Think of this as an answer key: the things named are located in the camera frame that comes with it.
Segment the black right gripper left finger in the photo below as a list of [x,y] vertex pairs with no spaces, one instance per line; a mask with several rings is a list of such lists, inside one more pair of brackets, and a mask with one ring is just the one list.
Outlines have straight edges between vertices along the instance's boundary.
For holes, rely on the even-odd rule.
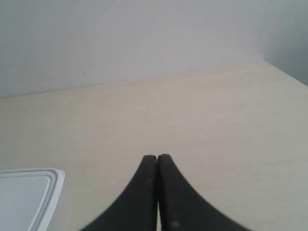
[[117,199],[83,231],[155,231],[157,159],[145,155]]

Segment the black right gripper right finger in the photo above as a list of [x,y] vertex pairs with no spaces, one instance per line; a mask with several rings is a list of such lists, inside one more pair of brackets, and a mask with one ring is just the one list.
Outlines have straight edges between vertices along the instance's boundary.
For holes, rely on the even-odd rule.
[[185,179],[172,157],[158,157],[159,211],[163,231],[246,231],[208,203]]

